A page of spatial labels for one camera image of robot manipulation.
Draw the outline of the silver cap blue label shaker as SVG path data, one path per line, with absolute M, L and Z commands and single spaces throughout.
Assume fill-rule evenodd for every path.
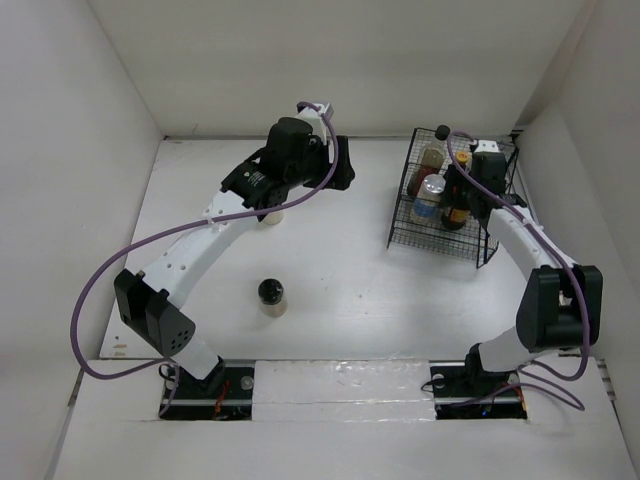
M 427 224 L 436 214 L 445 185 L 446 181 L 442 175 L 430 174 L 424 177 L 409 212 L 409 218 L 413 223 Z

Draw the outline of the yellow cap chili sauce bottle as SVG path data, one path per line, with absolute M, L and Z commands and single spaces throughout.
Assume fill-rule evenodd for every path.
M 454 155 L 454 159 L 463 169 L 466 169 L 470 165 L 472 156 L 468 152 L 457 151 Z

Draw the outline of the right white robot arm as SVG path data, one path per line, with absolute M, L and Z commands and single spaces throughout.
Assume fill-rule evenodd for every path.
M 497 384 L 498 373 L 526 365 L 576 381 L 599 336 L 603 275 L 563 253 L 526 202 L 507 193 L 507 161 L 496 142 L 477 140 L 470 150 L 470 168 L 452 159 L 470 213 L 506 249 L 527 283 L 514 326 L 471 347 L 462 381 L 471 392 L 483 394 Z

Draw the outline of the tall dark sauce bottle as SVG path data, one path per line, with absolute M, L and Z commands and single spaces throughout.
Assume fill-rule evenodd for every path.
M 434 133 L 434 138 L 427 142 L 419 155 L 416 170 L 410 177 L 406 192 L 411 197 L 416 197 L 424 178 L 431 174 L 438 174 L 447 158 L 446 140 L 450 134 L 450 128 L 439 125 Z

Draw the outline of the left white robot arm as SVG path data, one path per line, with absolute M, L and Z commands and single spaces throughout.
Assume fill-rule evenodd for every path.
M 138 273 L 123 270 L 116 276 L 121 321 L 184 369 L 196 393 L 216 394 L 223 360 L 181 311 L 191 291 L 236 239 L 285 203 L 292 189 L 346 190 L 354 178 L 347 137 L 329 141 L 299 116 L 279 119 L 265 146 L 222 181 L 203 213 L 203 226 L 181 235 Z

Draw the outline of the red lid sauce jar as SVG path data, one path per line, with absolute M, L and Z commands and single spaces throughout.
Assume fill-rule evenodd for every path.
M 458 192 L 451 204 L 443 210 L 441 224 L 449 231 L 460 230 L 466 225 L 469 213 L 470 209 L 466 194 Z

